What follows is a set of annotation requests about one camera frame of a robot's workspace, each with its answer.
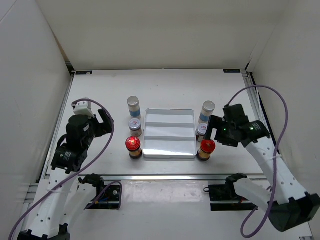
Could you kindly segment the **short white-cap jar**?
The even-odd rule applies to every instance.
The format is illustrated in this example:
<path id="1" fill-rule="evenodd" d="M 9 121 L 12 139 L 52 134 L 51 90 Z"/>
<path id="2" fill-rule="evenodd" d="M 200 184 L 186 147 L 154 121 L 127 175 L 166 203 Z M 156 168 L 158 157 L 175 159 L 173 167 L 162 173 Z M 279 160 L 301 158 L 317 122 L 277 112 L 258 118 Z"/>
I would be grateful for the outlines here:
<path id="1" fill-rule="evenodd" d="M 143 133 L 141 121 L 138 118 L 132 118 L 128 123 L 128 127 L 133 137 L 139 137 Z"/>
<path id="2" fill-rule="evenodd" d="M 206 123 L 200 123 L 196 129 L 196 141 L 201 143 L 207 132 L 208 125 Z"/>

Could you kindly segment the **tall silver-cap bottle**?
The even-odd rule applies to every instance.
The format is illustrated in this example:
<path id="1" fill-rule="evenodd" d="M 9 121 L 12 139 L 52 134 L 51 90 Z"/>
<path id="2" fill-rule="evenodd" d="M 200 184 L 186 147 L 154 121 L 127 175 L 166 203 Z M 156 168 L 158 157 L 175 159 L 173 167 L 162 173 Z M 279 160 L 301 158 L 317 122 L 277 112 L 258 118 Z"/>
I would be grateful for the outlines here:
<path id="1" fill-rule="evenodd" d="M 198 123 L 208 123 L 210 116 L 213 114 L 213 111 L 215 110 L 215 103 L 207 100 L 203 103 L 202 109 L 199 115 Z"/>
<path id="2" fill-rule="evenodd" d="M 141 118 L 140 102 L 138 97 L 130 96 L 127 99 L 128 110 L 131 118 Z"/>

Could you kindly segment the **red-cap bottle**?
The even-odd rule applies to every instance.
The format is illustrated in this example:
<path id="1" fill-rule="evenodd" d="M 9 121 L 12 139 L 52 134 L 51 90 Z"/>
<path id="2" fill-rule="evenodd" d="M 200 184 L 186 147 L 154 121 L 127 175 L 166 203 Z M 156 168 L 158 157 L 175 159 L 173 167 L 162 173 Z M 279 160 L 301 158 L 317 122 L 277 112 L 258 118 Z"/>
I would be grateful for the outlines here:
<path id="1" fill-rule="evenodd" d="M 200 148 L 197 151 L 196 157 L 200 161 L 203 161 L 203 162 L 208 161 L 211 157 L 211 154 L 215 151 L 215 149 L 216 149 L 216 143 L 213 140 L 204 139 L 200 143 Z"/>
<path id="2" fill-rule="evenodd" d="M 139 159 L 143 152 L 141 149 L 141 142 L 140 139 L 136 136 L 130 136 L 125 141 L 125 146 L 129 151 L 129 156 L 132 159 Z"/>

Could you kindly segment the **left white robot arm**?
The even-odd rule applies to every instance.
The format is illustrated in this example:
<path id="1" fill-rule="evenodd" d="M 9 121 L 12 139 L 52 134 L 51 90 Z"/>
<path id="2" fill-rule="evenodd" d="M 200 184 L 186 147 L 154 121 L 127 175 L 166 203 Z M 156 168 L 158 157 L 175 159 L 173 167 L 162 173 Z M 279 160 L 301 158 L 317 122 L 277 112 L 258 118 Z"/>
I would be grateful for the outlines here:
<path id="1" fill-rule="evenodd" d="M 53 160 L 49 188 L 32 209 L 39 207 L 30 228 L 18 235 L 20 240 L 67 240 L 67 224 L 62 222 L 65 204 L 73 182 L 83 172 L 82 164 L 95 138 L 114 134 L 114 121 L 102 107 L 98 110 L 100 123 L 90 108 L 74 108 L 74 115 L 66 125 L 66 134 L 58 141 Z"/>

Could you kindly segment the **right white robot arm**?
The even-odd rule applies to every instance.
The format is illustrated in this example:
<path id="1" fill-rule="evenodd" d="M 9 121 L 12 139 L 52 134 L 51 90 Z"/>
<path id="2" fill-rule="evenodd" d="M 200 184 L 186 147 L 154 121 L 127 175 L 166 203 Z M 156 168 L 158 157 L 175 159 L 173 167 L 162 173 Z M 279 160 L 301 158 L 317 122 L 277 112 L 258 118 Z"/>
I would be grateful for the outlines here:
<path id="1" fill-rule="evenodd" d="M 320 208 L 318 194 L 310 194 L 293 176 L 278 154 L 270 133 L 259 121 L 250 122 L 247 116 L 240 121 L 226 121 L 210 116 L 206 134 L 216 130 L 215 140 L 230 147 L 242 144 L 261 168 L 271 190 L 253 183 L 243 173 L 226 178 L 220 195 L 230 200 L 244 198 L 265 211 L 271 224 L 279 232 L 311 221 Z"/>

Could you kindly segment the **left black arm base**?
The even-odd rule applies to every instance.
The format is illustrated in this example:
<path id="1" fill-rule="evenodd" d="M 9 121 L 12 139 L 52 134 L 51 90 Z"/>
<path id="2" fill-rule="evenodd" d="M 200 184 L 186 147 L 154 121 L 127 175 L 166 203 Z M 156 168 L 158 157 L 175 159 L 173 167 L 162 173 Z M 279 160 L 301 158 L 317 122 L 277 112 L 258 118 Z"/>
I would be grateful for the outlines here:
<path id="1" fill-rule="evenodd" d="M 85 210 L 120 210 L 122 204 L 123 185 L 120 181 L 112 181 L 102 185 L 95 198 L 86 206 Z"/>

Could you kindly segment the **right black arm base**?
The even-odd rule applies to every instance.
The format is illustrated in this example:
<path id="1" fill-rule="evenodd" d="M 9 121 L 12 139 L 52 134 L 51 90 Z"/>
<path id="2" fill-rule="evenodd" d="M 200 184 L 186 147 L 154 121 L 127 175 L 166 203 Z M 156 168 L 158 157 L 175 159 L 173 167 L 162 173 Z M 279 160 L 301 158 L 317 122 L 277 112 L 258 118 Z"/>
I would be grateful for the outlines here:
<path id="1" fill-rule="evenodd" d="M 231 198 L 223 184 L 208 185 L 203 191 L 209 194 L 210 210 L 212 212 L 251 211 L 256 207 L 243 197 Z"/>

